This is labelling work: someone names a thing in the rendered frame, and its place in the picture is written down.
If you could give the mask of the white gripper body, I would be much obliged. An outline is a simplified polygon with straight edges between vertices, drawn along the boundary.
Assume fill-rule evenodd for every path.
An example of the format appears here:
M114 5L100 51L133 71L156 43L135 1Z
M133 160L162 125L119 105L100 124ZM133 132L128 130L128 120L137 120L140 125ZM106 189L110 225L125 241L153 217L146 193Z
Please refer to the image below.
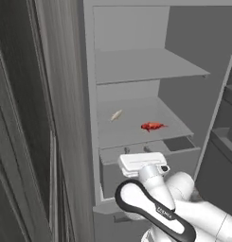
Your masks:
M121 154L117 162L125 177L137 177L146 165L156 165L160 175L168 173L167 160L161 152Z

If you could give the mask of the grey fridge shelf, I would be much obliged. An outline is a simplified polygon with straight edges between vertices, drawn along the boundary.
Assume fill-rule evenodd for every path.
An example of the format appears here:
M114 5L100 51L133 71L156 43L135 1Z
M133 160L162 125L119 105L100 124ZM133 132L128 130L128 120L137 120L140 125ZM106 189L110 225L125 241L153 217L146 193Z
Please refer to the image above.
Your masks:
M95 66L97 85L208 75L201 67L161 48L97 51Z
M121 116L110 122L111 116L119 110L123 110ZM148 122L163 123L167 127L147 132L141 125ZM98 104L98 142L102 149L192 135L187 125L159 97Z

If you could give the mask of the red fish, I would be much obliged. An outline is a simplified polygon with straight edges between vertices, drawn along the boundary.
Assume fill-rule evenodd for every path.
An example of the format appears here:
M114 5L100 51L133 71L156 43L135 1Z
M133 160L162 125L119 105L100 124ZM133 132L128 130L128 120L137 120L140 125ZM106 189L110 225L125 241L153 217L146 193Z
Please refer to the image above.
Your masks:
M141 125L141 129L146 130L147 132L150 132L151 130L160 130L161 128L166 128L167 125L163 123L157 123L157 122L148 122L143 123Z

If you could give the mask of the white fish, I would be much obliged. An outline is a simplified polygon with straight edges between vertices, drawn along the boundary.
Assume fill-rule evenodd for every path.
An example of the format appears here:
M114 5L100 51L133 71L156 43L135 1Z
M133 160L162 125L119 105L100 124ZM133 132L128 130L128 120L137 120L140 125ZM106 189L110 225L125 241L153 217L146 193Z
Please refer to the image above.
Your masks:
M110 122L114 122L115 120L117 120L121 116L122 112L123 112L123 110L119 110L119 111L115 112L111 116Z

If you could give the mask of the grey fridge drawer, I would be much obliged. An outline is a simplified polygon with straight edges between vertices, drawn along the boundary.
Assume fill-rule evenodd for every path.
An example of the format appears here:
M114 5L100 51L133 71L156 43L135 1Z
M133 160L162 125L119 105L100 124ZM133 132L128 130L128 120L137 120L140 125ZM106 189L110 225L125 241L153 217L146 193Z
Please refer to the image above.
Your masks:
M125 180L118 165L118 158L125 154L124 147L130 149L129 154L146 153L144 146L152 152L161 152L170 166L170 175L183 171L194 176L201 149L196 147L188 137L177 137L162 141L132 144L123 147L105 148L99 152L100 184L106 199L114 196L116 187Z

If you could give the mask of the grey fridge door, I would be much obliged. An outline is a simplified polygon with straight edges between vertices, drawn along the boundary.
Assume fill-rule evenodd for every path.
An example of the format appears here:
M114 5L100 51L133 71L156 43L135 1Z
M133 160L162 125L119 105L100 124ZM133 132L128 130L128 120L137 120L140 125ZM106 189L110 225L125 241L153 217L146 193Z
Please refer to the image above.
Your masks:
M232 60L196 186L203 199L232 216Z

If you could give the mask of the grey fridge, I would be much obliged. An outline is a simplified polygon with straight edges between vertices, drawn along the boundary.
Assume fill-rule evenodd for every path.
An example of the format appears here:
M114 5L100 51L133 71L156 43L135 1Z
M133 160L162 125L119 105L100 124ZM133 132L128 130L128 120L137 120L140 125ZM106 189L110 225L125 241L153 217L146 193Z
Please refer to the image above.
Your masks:
M232 60L232 0L83 0L83 7L95 206L110 200L100 184L99 102L159 97L193 132L187 137L201 149L197 177ZM208 75L97 85L97 51L155 48Z

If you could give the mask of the grey freezer drawer front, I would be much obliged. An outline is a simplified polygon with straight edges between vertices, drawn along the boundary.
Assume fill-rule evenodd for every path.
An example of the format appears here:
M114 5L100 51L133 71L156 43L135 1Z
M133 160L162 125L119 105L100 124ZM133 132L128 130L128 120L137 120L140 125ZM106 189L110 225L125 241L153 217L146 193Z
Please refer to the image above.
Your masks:
M96 242L140 242L150 228L146 220L114 223L115 215L126 216L113 199L103 201L93 208Z

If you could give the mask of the dark tall cabinet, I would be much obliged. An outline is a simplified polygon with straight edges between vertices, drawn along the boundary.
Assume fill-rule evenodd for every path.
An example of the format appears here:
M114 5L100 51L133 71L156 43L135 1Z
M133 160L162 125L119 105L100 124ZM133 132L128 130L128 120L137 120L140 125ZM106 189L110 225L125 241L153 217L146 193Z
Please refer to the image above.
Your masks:
M0 242L96 242L93 205L82 2L0 0Z

